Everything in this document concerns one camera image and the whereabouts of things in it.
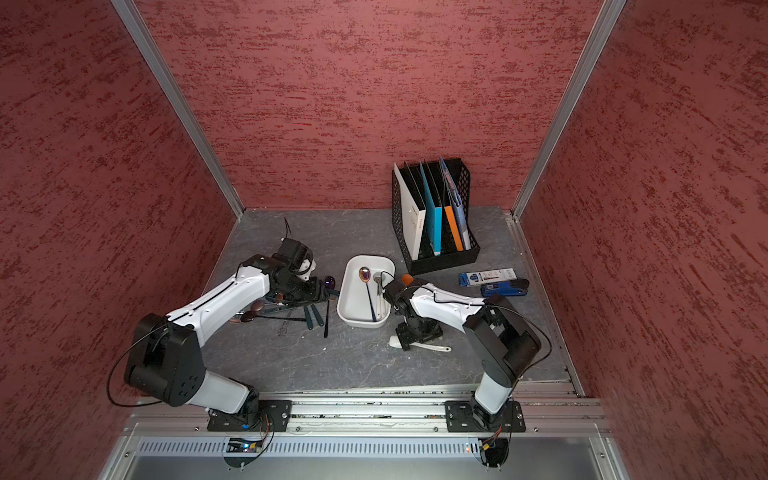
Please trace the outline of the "dark blue handled spoon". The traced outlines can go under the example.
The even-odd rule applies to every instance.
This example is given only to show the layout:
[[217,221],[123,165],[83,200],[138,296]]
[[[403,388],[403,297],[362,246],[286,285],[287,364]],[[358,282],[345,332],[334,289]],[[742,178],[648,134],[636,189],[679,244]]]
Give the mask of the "dark blue handled spoon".
[[362,266],[358,270],[358,276],[359,276],[360,280],[364,284],[365,293],[366,293],[366,296],[367,296],[367,299],[368,299],[368,304],[369,304],[369,309],[370,309],[370,313],[371,313],[372,322],[375,323],[377,321],[376,309],[374,307],[372,294],[371,294],[371,291],[370,291],[370,288],[369,288],[369,283],[371,282],[371,280],[373,278],[372,272],[371,272],[371,270],[367,266]]

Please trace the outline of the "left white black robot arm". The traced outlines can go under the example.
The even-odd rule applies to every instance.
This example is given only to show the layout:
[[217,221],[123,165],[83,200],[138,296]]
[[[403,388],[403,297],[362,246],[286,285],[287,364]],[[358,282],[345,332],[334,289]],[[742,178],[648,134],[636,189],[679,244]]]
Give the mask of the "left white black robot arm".
[[194,405],[225,414],[257,410],[258,391],[205,366],[202,347],[226,323],[262,299],[301,308],[327,298],[322,279],[282,260],[255,255],[202,297],[166,315],[139,321],[127,352],[124,382],[170,406]]

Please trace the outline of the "steel spoon white handle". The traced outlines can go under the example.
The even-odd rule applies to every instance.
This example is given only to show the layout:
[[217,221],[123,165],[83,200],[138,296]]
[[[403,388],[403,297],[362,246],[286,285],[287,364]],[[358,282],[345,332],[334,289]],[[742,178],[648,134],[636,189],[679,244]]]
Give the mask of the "steel spoon white handle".
[[382,321],[385,315],[386,302],[383,297],[383,285],[382,285],[382,273],[376,272],[373,275],[374,282],[376,284],[376,318],[378,321]]

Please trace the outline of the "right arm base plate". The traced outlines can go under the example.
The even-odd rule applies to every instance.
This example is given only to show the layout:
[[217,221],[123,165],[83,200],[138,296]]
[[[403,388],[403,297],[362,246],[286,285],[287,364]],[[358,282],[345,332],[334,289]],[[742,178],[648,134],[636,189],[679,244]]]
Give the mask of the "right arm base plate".
[[452,433],[526,431],[521,405],[514,400],[508,400],[495,414],[488,413],[474,400],[447,401],[444,408],[447,429]]

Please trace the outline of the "white rectangular storage box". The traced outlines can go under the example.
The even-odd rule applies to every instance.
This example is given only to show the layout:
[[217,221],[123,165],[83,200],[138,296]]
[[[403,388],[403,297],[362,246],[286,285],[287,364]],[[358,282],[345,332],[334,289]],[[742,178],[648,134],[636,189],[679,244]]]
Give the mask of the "white rectangular storage box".
[[357,255],[346,264],[337,313],[347,325],[378,329],[384,326],[391,305],[383,299],[383,287],[394,279],[395,264],[384,256]]

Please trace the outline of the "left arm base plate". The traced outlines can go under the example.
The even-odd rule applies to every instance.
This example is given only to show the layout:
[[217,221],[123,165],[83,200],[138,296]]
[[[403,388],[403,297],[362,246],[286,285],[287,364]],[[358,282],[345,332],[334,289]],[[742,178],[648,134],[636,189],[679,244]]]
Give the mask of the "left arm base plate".
[[291,418],[290,400],[253,400],[246,402],[236,413],[208,411],[209,432],[285,432]]

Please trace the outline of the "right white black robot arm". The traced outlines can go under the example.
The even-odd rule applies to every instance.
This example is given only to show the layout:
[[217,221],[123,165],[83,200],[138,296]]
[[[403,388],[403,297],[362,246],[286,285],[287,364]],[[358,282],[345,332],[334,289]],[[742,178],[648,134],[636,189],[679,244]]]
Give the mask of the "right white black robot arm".
[[464,334],[483,367],[473,412],[489,423],[504,410],[512,390],[534,363],[541,336],[503,296],[464,297],[422,280],[384,287],[384,299],[404,318],[396,328],[401,348],[442,336],[444,326]]

